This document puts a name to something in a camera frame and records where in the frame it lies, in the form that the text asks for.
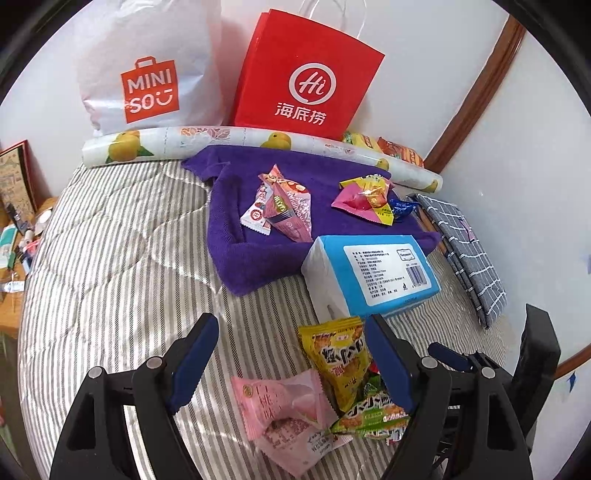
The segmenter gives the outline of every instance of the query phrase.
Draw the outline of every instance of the miniso shopping bag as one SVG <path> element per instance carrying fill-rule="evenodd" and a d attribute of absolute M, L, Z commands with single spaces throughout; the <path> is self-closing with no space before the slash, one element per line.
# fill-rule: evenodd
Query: miniso shopping bag
<path fill-rule="evenodd" d="M 272 9 L 248 48 L 232 123 L 339 140 L 383 58 L 346 33 Z"/>
<path fill-rule="evenodd" d="M 219 0 L 93 0 L 76 20 L 78 83 L 96 135 L 222 123 Z"/>

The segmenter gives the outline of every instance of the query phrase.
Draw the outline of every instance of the gray plaid cloth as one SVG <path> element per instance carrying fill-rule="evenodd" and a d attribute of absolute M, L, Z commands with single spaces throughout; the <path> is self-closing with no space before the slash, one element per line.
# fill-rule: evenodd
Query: gray plaid cloth
<path fill-rule="evenodd" d="M 456 205 L 420 194 L 415 198 L 441 232 L 447 260 L 476 307 L 480 323 L 490 328 L 507 304 L 495 267 Z"/>

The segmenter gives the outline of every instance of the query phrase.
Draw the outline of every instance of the white wall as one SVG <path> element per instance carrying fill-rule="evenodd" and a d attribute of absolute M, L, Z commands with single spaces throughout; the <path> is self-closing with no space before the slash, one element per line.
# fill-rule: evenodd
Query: white wall
<path fill-rule="evenodd" d="M 562 359 L 591 343 L 591 118 L 548 53 L 527 35 L 501 88 L 443 172 L 508 292 L 547 310 Z M 517 352 L 514 351 L 514 362 Z"/>
<path fill-rule="evenodd" d="M 231 103 L 242 59 L 262 11 L 296 12 L 300 0 L 222 0 L 222 88 Z M 506 13 L 491 0 L 367 0 L 361 40 L 386 54 L 358 114 L 356 129 L 426 155 L 492 51 Z M 362 0 L 349 0 L 359 12 Z M 45 184 L 57 195 L 80 163 L 92 128 L 73 68 L 72 21 L 38 52 L 0 106 L 0 146 L 29 139 Z M 315 19 L 340 21 L 328 0 Z M 361 15 L 349 19 L 352 29 Z"/>
<path fill-rule="evenodd" d="M 591 361 L 575 372 L 569 393 L 569 375 L 554 383 L 538 417 L 530 455 L 534 480 L 553 480 L 579 443 L 591 419 Z"/>

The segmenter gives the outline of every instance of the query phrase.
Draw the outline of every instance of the picture frame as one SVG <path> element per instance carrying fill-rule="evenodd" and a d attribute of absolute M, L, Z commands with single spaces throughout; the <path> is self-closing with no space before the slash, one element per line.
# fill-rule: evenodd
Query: picture frame
<path fill-rule="evenodd" d="M 0 151 L 0 200 L 21 233 L 31 227 L 37 206 L 33 196 L 28 142 Z"/>

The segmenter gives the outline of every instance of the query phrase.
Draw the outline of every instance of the bed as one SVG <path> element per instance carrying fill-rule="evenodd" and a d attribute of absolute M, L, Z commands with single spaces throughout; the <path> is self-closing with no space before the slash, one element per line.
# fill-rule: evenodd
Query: bed
<path fill-rule="evenodd" d="M 61 427 L 88 370 L 134 369 L 162 355 L 203 312 L 220 339 L 179 431 L 204 479 L 288 479 L 246 440 L 230 377 L 284 378 L 310 367 L 296 328 L 317 323 L 299 275 L 243 297 L 220 282 L 205 243 L 209 187 L 180 162 L 78 168 L 44 232 L 27 279 L 19 336 L 19 389 L 31 450 L 47 479 Z M 503 364 L 508 322 L 489 330 L 439 250 L 428 258 L 441 293 L 388 319 L 425 354 L 439 341 L 485 351 Z M 132 408 L 126 411 L 143 478 L 152 477 Z M 355 439 L 325 456 L 306 479 L 378 479 L 393 447 Z"/>

